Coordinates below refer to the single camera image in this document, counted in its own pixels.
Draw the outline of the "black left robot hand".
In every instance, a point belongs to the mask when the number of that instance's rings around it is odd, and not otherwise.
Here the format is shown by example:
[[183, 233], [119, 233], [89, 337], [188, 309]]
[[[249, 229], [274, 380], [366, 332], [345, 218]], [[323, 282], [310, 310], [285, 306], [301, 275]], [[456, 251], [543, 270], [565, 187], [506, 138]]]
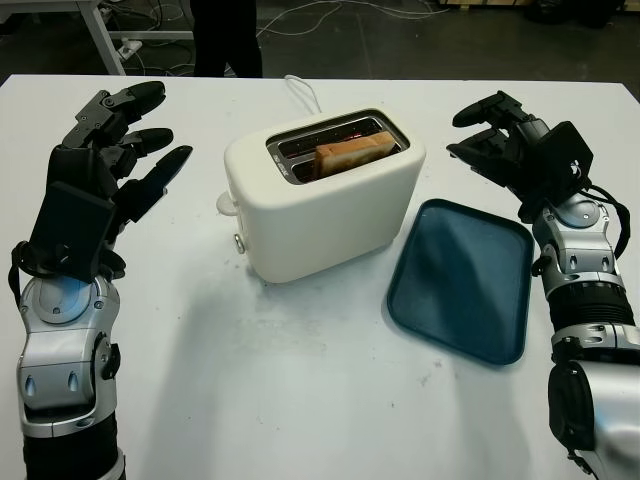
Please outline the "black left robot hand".
[[132, 177], [141, 158], [174, 139], [169, 128], [129, 129], [165, 98], [163, 82], [147, 81], [117, 93], [101, 90], [77, 114], [49, 159], [31, 236], [39, 268], [83, 282], [123, 276], [126, 264], [113, 251], [117, 236], [159, 202], [193, 151], [178, 146], [143, 178]]

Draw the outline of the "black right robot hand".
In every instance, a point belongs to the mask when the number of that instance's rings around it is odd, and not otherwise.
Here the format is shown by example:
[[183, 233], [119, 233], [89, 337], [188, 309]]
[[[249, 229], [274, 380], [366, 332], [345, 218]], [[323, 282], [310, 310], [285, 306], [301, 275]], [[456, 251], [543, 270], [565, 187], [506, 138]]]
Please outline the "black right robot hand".
[[521, 202], [519, 219], [532, 224], [543, 208], [545, 195], [544, 175], [531, 152], [549, 127], [501, 90], [463, 108], [452, 119], [456, 128], [483, 123], [489, 128], [448, 145], [447, 150], [472, 171], [510, 190]]

